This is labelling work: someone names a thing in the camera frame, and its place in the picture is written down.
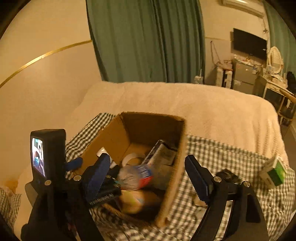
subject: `cable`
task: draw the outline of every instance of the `cable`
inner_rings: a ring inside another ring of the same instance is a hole
[[[261,26],[263,27],[263,34],[268,34],[269,33],[269,30],[266,28],[266,24],[265,24],[264,18],[262,18],[262,21],[263,21],[263,25],[261,23]]]
[[[217,55],[218,60],[219,60],[217,63],[214,62],[213,46],[214,46],[214,49],[215,49],[216,55]],[[222,63],[221,63],[221,60],[220,60],[220,58],[219,58],[219,55],[218,55],[218,53],[217,53],[217,50],[216,50],[215,44],[213,43],[213,41],[211,41],[211,55],[212,55],[212,63],[213,63],[213,65],[214,65],[215,67],[216,67],[218,64],[222,64]]]

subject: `white blanket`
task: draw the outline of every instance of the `white blanket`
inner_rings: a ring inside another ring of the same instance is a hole
[[[67,141],[100,112],[154,112],[187,120],[187,134],[237,146],[289,164],[274,107],[230,89],[184,83],[110,83],[92,86],[67,118]]]

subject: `blue gripper pad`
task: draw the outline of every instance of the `blue gripper pad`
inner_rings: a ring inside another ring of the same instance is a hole
[[[210,195],[214,189],[213,176],[207,168],[202,167],[193,155],[185,158],[185,170],[201,201],[210,202]]]
[[[102,153],[95,164],[89,166],[83,173],[83,187],[87,202],[96,199],[109,171],[110,163],[110,156],[106,153]]]
[[[81,157],[77,157],[69,162],[66,162],[65,171],[69,172],[69,171],[76,170],[82,166],[82,163],[83,163],[83,159]]]

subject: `drawer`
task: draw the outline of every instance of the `drawer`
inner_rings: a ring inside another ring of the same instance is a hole
[[[253,94],[254,85],[239,80],[234,80],[233,89],[246,94]]]
[[[236,63],[234,79],[253,85],[255,84],[256,78],[257,75],[253,74],[253,67],[242,63]]]

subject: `dresser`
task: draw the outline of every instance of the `dresser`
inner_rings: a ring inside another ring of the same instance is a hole
[[[232,89],[253,94],[257,77],[255,67],[233,60]]]

